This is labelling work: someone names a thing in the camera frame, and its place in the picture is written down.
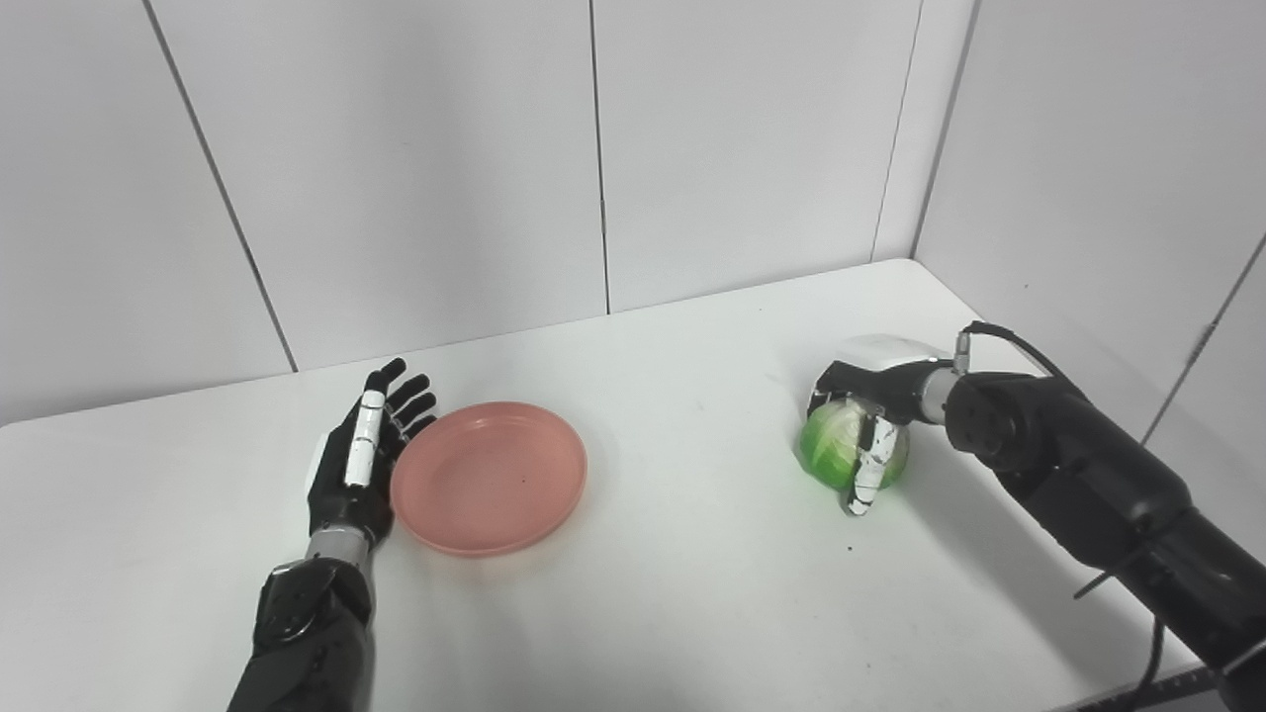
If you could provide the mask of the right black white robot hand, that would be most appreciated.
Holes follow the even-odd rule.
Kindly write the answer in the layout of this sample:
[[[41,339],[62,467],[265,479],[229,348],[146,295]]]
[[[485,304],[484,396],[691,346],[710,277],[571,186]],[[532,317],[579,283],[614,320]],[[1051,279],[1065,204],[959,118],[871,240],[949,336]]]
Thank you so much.
[[[862,517],[904,473],[914,422],[944,422],[950,353],[891,334],[847,340],[817,379],[798,437],[806,473]]]

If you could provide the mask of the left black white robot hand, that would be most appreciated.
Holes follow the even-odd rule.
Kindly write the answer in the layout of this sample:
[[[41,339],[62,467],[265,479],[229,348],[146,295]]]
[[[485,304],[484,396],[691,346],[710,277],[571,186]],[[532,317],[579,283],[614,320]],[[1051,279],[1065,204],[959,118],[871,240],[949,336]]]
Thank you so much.
[[[361,397],[330,429],[316,459],[306,504],[309,531],[357,530],[373,550],[392,532],[392,471],[406,445],[437,421],[430,379],[417,374],[398,385],[406,360],[371,371]]]

